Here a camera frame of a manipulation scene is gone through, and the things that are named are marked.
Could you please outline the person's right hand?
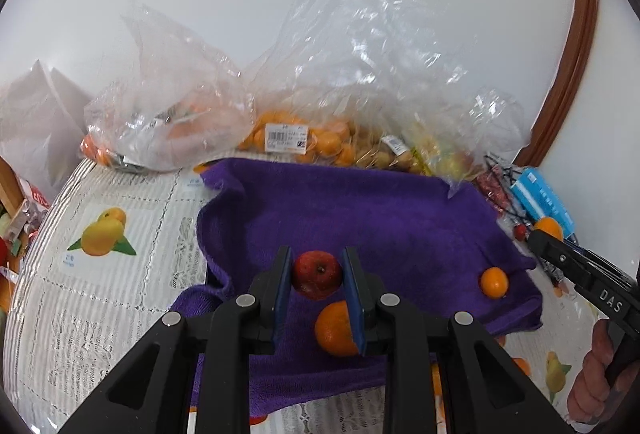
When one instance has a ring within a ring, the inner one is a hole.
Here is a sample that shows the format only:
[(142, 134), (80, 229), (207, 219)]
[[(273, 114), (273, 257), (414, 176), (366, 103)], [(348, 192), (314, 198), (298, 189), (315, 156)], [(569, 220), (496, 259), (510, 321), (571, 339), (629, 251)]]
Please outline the person's right hand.
[(638, 373), (638, 365), (626, 368), (614, 385), (608, 384), (605, 369), (614, 356), (613, 344), (608, 335), (610, 321), (601, 319), (592, 330), (591, 348), (582, 361), (582, 370), (567, 397), (570, 420), (582, 424), (606, 421), (626, 396)]

